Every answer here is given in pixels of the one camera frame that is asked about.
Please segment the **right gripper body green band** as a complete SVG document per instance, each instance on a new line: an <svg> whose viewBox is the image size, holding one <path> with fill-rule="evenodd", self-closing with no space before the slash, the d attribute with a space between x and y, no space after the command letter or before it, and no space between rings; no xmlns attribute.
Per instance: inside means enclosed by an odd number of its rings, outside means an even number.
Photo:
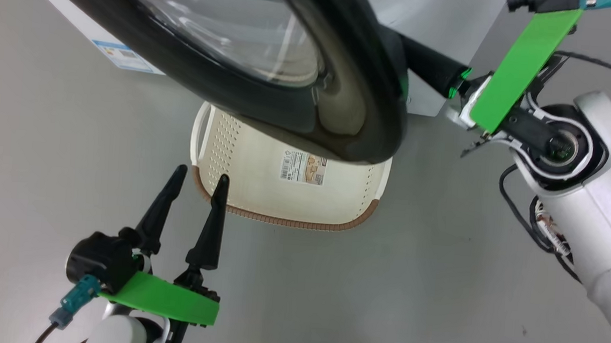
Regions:
<svg viewBox="0 0 611 343"><path fill-rule="evenodd" d="M474 87L461 110L448 106L445 118L464 129L494 133L536 78L584 10L535 14L492 76Z"/></svg>

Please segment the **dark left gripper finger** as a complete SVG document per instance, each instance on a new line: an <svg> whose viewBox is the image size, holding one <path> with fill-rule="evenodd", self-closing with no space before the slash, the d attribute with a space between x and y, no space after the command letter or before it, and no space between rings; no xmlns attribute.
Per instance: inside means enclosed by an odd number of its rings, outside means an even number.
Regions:
<svg viewBox="0 0 611 343"><path fill-rule="evenodd" d="M139 243L136 245L142 253L158 254L161 248L160 237L166 225L166 220L173 201L179 196L182 185L188 172L187 165L179 165L174 170L159 192L153 203L140 219L135 231L139 236Z"/></svg>
<svg viewBox="0 0 611 343"><path fill-rule="evenodd" d="M186 262L190 268L214 271L220 261L225 216L229 196L230 178L222 174L210 199L210 214L200 236L192 249L187 252Z"/></svg>

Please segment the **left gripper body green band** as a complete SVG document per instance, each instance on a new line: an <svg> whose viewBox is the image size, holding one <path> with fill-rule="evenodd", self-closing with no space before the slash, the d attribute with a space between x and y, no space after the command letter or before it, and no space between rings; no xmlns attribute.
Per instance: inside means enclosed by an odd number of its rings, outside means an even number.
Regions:
<svg viewBox="0 0 611 343"><path fill-rule="evenodd" d="M219 315L220 305L216 301L139 268L109 267L100 271L100 282L106 288L99 296L162 318L213 326Z"/></svg>

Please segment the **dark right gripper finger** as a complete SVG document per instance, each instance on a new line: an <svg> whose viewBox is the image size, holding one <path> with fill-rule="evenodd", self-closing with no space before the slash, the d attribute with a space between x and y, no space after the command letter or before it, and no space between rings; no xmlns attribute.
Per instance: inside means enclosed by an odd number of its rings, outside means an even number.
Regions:
<svg viewBox="0 0 611 343"><path fill-rule="evenodd" d="M439 95L451 100L468 92L472 68L407 36L402 37L402 46L409 70Z"/></svg>

